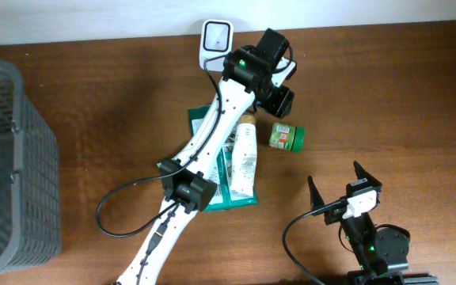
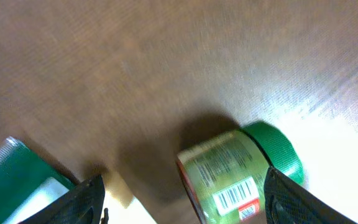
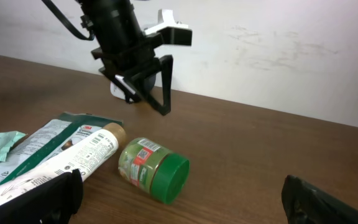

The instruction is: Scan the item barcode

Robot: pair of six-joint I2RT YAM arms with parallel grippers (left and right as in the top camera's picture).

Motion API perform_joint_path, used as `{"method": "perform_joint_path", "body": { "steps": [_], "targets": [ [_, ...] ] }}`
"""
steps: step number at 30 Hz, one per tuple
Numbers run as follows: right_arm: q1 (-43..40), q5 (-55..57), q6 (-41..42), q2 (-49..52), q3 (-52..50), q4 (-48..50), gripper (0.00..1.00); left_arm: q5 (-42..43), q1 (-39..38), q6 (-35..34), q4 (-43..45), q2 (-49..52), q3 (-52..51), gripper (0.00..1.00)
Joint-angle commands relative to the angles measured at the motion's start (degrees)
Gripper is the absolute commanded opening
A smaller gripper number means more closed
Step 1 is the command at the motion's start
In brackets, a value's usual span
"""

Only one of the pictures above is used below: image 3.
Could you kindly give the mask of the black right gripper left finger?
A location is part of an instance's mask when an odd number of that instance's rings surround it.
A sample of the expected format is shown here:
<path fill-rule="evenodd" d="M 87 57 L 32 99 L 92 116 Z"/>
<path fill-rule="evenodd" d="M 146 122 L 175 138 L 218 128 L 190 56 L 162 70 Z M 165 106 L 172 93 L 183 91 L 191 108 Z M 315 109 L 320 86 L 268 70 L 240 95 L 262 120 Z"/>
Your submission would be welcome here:
<path fill-rule="evenodd" d="M 0 223 L 68 223 L 83 199 L 79 170 L 66 172 L 0 205 Z"/>

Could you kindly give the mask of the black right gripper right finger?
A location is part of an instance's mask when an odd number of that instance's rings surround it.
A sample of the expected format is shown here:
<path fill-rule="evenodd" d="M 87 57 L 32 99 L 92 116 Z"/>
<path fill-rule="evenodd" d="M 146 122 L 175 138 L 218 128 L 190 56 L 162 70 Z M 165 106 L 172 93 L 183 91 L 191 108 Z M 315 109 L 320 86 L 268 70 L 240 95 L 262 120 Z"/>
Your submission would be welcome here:
<path fill-rule="evenodd" d="M 358 210 L 294 175 L 285 178 L 282 205 L 289 224 L 358 224 Z"/>

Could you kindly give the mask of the white tube with tan cap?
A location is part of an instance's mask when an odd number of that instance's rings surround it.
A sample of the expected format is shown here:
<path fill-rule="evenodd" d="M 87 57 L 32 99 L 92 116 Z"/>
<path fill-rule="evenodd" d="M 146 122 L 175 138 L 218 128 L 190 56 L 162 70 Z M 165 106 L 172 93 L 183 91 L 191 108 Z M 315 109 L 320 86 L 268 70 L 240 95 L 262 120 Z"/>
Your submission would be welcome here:
<path fill-rule="evenodd" d="M 25 174 L 0 185 L 0 205 L 75 169 L 80 172 L 80 180 L 85 181 L 125 140 L 126 132 L 122 126 L 107 124 Z"/>

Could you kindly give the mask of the green 3M gloves package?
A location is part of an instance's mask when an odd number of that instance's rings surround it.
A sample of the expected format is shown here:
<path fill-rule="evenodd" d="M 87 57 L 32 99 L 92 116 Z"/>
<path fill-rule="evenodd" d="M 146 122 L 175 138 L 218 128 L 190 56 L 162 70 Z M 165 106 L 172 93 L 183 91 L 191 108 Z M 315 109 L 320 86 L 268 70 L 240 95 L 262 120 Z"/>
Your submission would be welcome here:
<path fill-rule="evenodd" d="M 0 185 L 56 156 L 109 123 L 123 125 L 120 120 L 92 114 L 62 113 L 20 140 L 9 151 L 6 160 L 0 162 Z"/>

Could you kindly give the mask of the green lid spice jar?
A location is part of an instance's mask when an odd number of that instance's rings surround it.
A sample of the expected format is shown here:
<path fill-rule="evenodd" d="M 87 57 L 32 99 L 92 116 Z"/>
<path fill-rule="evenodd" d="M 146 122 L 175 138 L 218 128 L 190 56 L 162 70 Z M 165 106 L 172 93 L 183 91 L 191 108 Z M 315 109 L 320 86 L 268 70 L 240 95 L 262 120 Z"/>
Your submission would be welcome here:
<path fill-rule="evenodd" d="M 190 161 L 147 138 L 136 138 L 121 152 L 118 169 L 132 185 L 171 204 L 187 181 Z"/>

